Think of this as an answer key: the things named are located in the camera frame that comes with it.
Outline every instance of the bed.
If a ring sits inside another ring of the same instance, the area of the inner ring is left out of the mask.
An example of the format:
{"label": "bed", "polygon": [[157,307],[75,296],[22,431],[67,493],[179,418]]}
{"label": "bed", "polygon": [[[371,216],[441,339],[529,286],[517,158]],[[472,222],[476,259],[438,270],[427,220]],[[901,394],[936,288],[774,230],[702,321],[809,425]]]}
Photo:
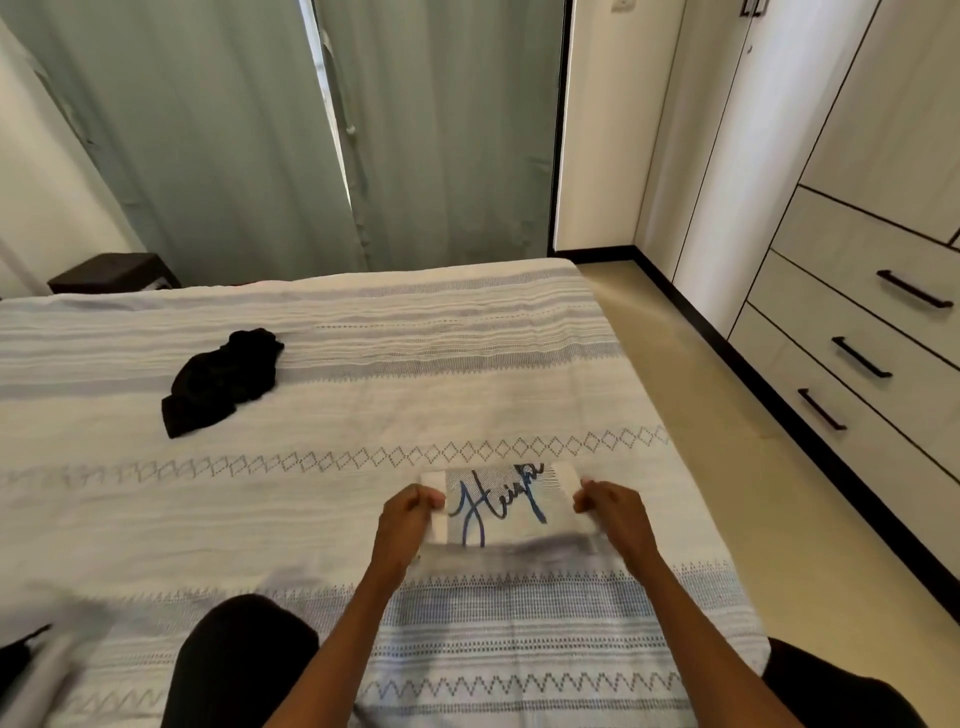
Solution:
{"label": "bed", "polygon": [[[277,386],[167,438],[160,399],[239,328]],[[587,283],[558,259],[0,303],[0,578],[89,636],[53,725],[158,725],[200,617],[268,595],[323,636],[383,501],[424,471],[563,460],[637,488],[737,652],[769,644]],[[376,725],[687,726],[650,603],[614,554],[412,570],[357,698]]]}

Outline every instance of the black baseboard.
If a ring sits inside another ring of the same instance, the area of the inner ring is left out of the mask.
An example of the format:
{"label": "black baseboard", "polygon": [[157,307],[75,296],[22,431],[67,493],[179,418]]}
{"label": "black baseboard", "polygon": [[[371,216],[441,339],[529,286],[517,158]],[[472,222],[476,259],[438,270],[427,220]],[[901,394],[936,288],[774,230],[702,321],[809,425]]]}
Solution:
{"label": "black baseboard", "polygon": [[823,471],[836,489],[850,502],[881,539],[896,553],[914,576],[960,622],[960,581],[927,550],[894,513],[850,467],[824,442],[777,391],[747,363],[713,325],[693,307],[673,283],[658,270],[646,255],[634,248],[633,259],[663,294],[677,306],[685,318],[713,350],[740,377],[814,464]]}
{"label": "black baseboard", "polygon": [[581,263],[609,263],[611,260],[633,260],[636,246],[615,245],[612,248],[581,248],[575,251],[550,251],[549,257],[565,257]]}

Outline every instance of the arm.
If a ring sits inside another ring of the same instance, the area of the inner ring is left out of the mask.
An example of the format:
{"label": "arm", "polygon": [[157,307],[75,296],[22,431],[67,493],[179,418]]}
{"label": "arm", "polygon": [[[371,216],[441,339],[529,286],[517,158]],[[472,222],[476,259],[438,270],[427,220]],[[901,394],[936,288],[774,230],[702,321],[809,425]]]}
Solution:
{"label": "arm", "polygon": [[660,557],[639,494],[586,479],[582,486],[574,497],[574,509],[596,512],[627,569],[646,590],[699,725],[802,728],[700,611]]}
{"label": "arm", "polygon": [[347,725],[387,602],[417,555],[444,494],[409,485],[383,506],[373,556],[343,616],[264,728]]}

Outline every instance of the forearm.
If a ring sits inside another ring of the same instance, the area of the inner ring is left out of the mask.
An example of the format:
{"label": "forearm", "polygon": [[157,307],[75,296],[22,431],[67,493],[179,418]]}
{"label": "forearm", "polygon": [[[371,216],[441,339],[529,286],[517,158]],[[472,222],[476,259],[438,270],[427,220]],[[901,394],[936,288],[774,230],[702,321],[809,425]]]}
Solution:
{"label": "forearm", "polygon": [[367,570],[340,620],[265,728],[347,725],[393,589]]}
{"label": "forearm", "polygon": [[703,728],[800,728],[800,723],[700,611],[659,557],[637,575]]}

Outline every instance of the hand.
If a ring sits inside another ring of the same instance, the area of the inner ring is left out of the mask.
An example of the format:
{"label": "hand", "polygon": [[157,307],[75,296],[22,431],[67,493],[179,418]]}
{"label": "hand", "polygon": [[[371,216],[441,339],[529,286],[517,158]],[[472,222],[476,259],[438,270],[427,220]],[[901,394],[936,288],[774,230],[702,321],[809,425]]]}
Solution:
{"label": "hand", "polygon": [[384,503],[373,540],[370,571],[391,594],[417,555],[430,523],[430,511],[443,508],[445,500],[440,491],[411,483]]}
{"label": "hand", "polygon": [[580,490],[573,496],[573,510],[596,513],[610,543],[623,557],[630,573],[642,584],[663,561],[640,494],[606,480],[582,478],[580,485]]}

